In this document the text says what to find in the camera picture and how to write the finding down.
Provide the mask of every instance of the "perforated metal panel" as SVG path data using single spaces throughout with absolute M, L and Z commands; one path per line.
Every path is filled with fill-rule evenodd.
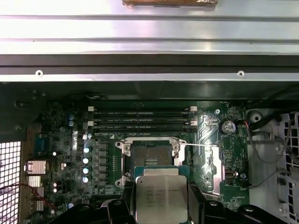
M 21 142 L 0 143 L 0 223 L 18 223 Z
M 299 130 L 298 130 L 298 122 L 299 122 L 299 113 L 297 114 L 288 114 L 283 116 L 284 123 L 280 126 L 280 136 L 284 136 L 286 139 L 287 129 L 288 129 L 288 121 L 290 119 L 294 119 L 295 122 L 292 123 L 291 128 L 291 137 L 288 142 L 288 145 L 293 149 L 295 154 L 299 155 Z M 299 168 L 299 164 L 294 163 L 289 154 L 285 154 L 286 160 L 286 168 L 290 171 L 290 167 Z M 294 181 L 290 177 L 287 177 L 288 183 L 287 186 L 289 188 L 288 191 L 288 216 L 290 218 L 290 223 L 299 223 L 299 182 Z

